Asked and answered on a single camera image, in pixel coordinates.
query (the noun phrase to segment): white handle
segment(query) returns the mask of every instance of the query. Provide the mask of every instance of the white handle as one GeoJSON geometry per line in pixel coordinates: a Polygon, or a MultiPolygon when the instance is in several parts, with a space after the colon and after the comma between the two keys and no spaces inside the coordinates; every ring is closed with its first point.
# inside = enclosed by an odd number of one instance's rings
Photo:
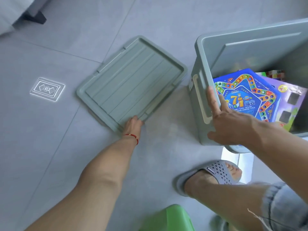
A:
{"type": "Polygon", "coordinates": [[[203,102],[201,100],[201,95],[200,95],[200,92],[199,92],[199,87],[198,87],[198,75],[195,74],[193,77],[192,77],[192,81],[195,85],[195,88],[196,88],[196,93],[197,93],[197,97],[198,97],[198,101],[199,101],[199,105],[200,105],[200,109],[201,109],[201,113],[202,113],[202,117],[203,117],[203,121],[205,124],[210,124],[211,120],[213,119],[212,116],[208,117],[206,115],[206,112],[205,112],[205,109],[204,109],[204,106],[203,106],[203,102]]]}

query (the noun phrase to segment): hand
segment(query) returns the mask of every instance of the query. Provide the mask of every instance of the hand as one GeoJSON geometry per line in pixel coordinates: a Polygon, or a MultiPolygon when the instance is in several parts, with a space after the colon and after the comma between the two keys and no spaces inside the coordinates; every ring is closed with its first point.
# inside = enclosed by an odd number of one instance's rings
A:
{"type": "Polygon", "coordinates": [[[212,110],[213,123],[216,132],[209,132],[208,138],[223,145],[245,145],[247,141],[254,138],[254,127],[266,125],[254,116],[229,109],[228,103],[223,95],[219,94],[221,108],[215,99],[215,90],[212,87],[207,89],[208,104],[212,110]]]}
{"type": "Polygon", "coordinates": [[[138,120],[138,117],[135,115],[131,119],[129,119],[124,127],[122,135],[133,134],[136,135],[138,139],[140,139],[141,126],[144,124],[143,121],[138,120]]]}

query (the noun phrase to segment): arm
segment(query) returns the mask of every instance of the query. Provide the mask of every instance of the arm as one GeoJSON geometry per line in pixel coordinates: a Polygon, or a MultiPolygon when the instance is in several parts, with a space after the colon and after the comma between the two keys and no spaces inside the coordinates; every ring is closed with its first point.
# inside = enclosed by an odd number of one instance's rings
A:
{"type": "Polygon", "coordinates": [[[26,231],[105,230],[121,192],[143,122],[134,116],[120,140],[103,149],[83,170],[75,188],[26,231]]]}
{"type": "Polygon", "coordinates": [[[229,109],[222,95],[219,108],[213,88],[207,97],[216,129],[208,137],[223,145],[247,147],[308,203],[308,142],[274,123],[229,109]]]}

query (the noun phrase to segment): green plastic stool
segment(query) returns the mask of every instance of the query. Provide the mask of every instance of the green plastic stool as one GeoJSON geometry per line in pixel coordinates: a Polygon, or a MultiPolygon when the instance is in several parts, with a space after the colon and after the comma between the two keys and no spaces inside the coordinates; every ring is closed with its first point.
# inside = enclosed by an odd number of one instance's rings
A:
{"type": "Polygon", "coordinates": [[[187,212],[173,204],[146,220],[139,231],[195,231],[187,212]]]}

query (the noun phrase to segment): storage box lid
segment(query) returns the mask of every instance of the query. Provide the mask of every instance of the storage box lid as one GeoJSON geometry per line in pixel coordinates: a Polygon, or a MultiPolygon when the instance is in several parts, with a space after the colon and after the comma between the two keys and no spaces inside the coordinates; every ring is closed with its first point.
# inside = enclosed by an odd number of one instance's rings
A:
{"type": "Polygon", "coordinates": [[[77,95],[113,131],[137,115],[146,120],[179,85],[184,64],[144,36],[137,36],[103,63],[77,95]]]}

